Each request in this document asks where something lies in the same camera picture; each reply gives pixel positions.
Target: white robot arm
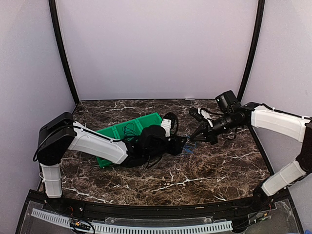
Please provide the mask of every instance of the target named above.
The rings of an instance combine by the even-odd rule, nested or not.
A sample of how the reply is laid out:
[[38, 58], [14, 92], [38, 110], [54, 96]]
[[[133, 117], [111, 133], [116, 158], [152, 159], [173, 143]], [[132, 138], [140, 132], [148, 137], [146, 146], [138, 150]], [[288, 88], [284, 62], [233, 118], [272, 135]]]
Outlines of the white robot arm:
[[84, 127], [73, 121], [70, 113], [63, 113], [43, 126], [39, 132], [39, 146], [34, 161], [40, 163], [47, 196], [58, 198], [62, 195], [59, 164], [66, 150], [85, 152], [124, 167], [143, 165], [164, 153], [179, 154], [187, 138], [170, 134], [177, 118], [172, 113], [166, 116], [160, 126], [151, 125], [144, 128], [141, 135], [122, 140]]
[[212, 120], [207, 109], [191, 108], [190, 115], [200, 126], [192, 134], [191, 141], [218, 143], [217, 136], [238, 126], [249, 125], [265, 128], [289, 136], [303, 143], [301, 153], [279, 172], [263, 181], [253, 192], [254, 206], [265, 202], [285, 187], [293, 185], [312, 172], [312, 119], [275, 110], [266, 104], [250, 102], [241, 105], [232, 91], [215, 98], [222, 116]]

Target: dark marble table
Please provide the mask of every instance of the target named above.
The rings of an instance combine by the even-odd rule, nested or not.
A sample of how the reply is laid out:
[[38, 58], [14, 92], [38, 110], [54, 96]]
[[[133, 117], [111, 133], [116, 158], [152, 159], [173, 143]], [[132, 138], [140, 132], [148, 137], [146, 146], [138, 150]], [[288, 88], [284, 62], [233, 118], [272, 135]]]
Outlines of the dark marble table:
[[[198, 122], [191, 106], [217, 112], [214, 100], [105, 100], [81, 102], [74, 118], [93, 130], [158, 112], [174, 112], [179, 135], [190, 135]], [[164, 155], [150, 169], [144, 166], [100, 168], [96, 157], [67, 152], [61, 161], [63, 194], [86, 201], [122, 205], [189, 205], [252, 195], [269, 172], [248, 129], [238, 129], [233, 141], [197, 143], [193, 154]]]

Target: white wall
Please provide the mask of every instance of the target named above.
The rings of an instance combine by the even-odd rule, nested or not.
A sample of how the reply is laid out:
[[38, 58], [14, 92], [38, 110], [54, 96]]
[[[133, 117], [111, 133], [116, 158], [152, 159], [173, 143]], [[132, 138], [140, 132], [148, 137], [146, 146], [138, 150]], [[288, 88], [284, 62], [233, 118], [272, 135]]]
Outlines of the white wall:
[[257, 0], [59, 0], [81, 100], [238, 92]]
[[[243, 102], [312, 116], [312, 1], [266, 1], [250, 81]], [[301, 144], [257, 130], [275, 171], [292, 161]], [[290, 189], [304, 229], [312, 229], [312, 176]]]
[[74, 102], [48, 0], [1, 1], [0, 32], [0, 233], [12, 234], [28, 190], [39, 183], [32, 162], [39, 129]]

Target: green bin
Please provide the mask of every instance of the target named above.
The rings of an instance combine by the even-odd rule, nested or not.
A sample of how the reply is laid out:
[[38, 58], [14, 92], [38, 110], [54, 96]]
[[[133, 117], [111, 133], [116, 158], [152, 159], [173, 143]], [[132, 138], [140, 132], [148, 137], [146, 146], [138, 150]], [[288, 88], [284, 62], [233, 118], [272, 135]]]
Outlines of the green bin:
[[[111, 127], [98, 130], [97, 132], [107, 137], [123, 139], [124, 134], [126, 133], [124, 127], [127, 127], [127, 130], [131, 129], [131, 134], [138, 136], [141, 134], [143, 128], [149, 127], [153, 124], [160, 125], [161, 121], [162, 119], [158, 113], [152, 113], [150, 115], [135, 118], [127, 122], [115, 124]], [[97, 157], [97, 162], [101, 168], [112, 164], [111, 161], [101, 157]]]

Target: curved black frame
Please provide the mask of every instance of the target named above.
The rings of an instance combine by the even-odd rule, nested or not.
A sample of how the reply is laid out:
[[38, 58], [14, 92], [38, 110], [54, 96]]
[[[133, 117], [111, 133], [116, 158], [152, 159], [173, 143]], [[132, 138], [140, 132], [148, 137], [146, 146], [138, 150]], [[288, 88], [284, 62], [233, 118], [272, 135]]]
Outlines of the curved black frame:
[[249, 50], [249, 54], [248, 54], [248, 58], [247, 58], [247, 63], [246, 63], [243, 79], [242, 79], [242, 82], [240, 84], [239, 91], [237, 94], [237, 99], [239, 101], [242, 101], [242, 99], [243, 99], [244, 92], [245, 92], [247, 82], [248, 82], [248, 78], [250, 75], [250, 71], [251, 71], [252, 66], [253, 66], [254, 55], [255, 55], [255, 51], [257, 49], [257, 45], [258, 45], [258, 39], [259, 39], [259, 35], [260, 35], [261, 23], [262, 23], [262, 18], [263, 18], [264, 3], [265, 3], [265, 0], [259, 0], [258, 1], [258, 9], [257, 9], [257, 15], [255, 17], [252, 43], [250, 45], [250, 50]]
[[74, 80], [73, 80], [72, 74], [70, 72], [67, 56], [65, 53], [62, 34], [60, 31], [60, 27], [59, 27], [59, 18], [58, 18], [58, 12], [57, 12], [57, 6], [56, 6], [55, 0], [49, 0], [49, 5], [50, 5], [50, 13], [51, 13], [51, 19], [52, 19], [55, 39], [56, 39], [57, 45], [58, 45], [58, 52], [59, 52], [60, 60], [62, 61], [64, 73], [65, 73], [65, 76], [66, 76], [66, 79], [67, 79], [67, 82], [69, 85], [70, 92], [72, 93], [74, 102], [77, 106], [79, 104], [80, 100], [78, 97], [77, 90], [75, 88]]
[[[250, 75], [250, 71], [252, 68], [255, 51], [259, 39], [260, 28], [263, 18], [264, 12], [264, 3], [265, 0], [258, 0], [258, 8], [257, 14], [255, 19], [255, 25], [253, 30], [253, 38], [250, 46], [250, 51], [244, 71], [244, 75], [242, 78], [242, 82], [238, 91], [237, 98], [238, 100], [242, 100], [248, 78]], [[75, 104], [79, 104], [78, 94], [74, 85], [74, 81], [70, 72], [67, 56], [64, 49], [64, 44], [62, 41], [60, 26], [59, 26], [59, 19], [57, 14], [56, 8], [56, 0], [49, 0], [50, 5], [50, 12], [51, 18], [53, 23], [53, 28], [55, 32], [55, 37], [58, 45], [58, 51], [60, 54], [60, 58], [62, 61], [62, 65], [64, 68], [64, 72], [67, 78], [68, 85], [70, 87], [73, 99]], [[268, 157], [252, 127], [249, 128], [253, 139], [263, 156], [263, 159], [267, 165], [267, 168], [270, 174], [274, 174], [272, 166], [268, 160]], [[242, 219], [246, 218], [248, 214], [252, 213], [253, 211], [250, 208], [242, 209], [242, 210], [233, 210], [231, 209], [232, 206], [243, 205], [243, 204], [250, 204], [251, 197], [241, 198], [238, 200], [232, 201], [223, 201], [223, 202], [216, 202], [216, 203], [208, 203], [208, 204], [199, 204], [199, 205], [186, 205], [186, 206], [129, 206], [129, 205], [110, 205], [110, 204], [101, 204], [101, 203], [94, 203], [94, 202], [85, 202], [79, 201], [75, 199], [63, 198], [66, 202], [72, 204], [72, 206], [84, 207], [83, 212], [78, 214], [81, 218], [85, 219], [96, 219], [96, 220], [105, 220], [106, 217], [123, 217], [123, 218], [141, 218], [141, 219], [172, 219], [172, 218], [191, 218], [191, 217], [205, 217], [205, 216], [212, 216], [214, 220], [217, 219], [230, 219], [232, 221], [241, 221]], [[303, 233], [303, 228], [301, 226], [301, 222], [298, 216], [298, 213], [295, 209], [292, 197], [289, 193], [288, 189], [285, 189], [278, 193], [275, 201], [289, 199], [294, 216], [296, 218], [298, 229], [300, 233]], [[22, 227], [23, 217], [27, 210], [28, 202], [35, 201], [41, 204], [44, 204], [44, 208], [51, 210], [51, 207], [46, 203], [46, 197], [44, 193], [37, 192], [30, 190], [29, 194], [26, 198], [24, 203], [23, 209], [21, 211], [21, 215], [19, 218], [18, 226], [16, 229], [16, 234], [20, 233], [20, 229]]]

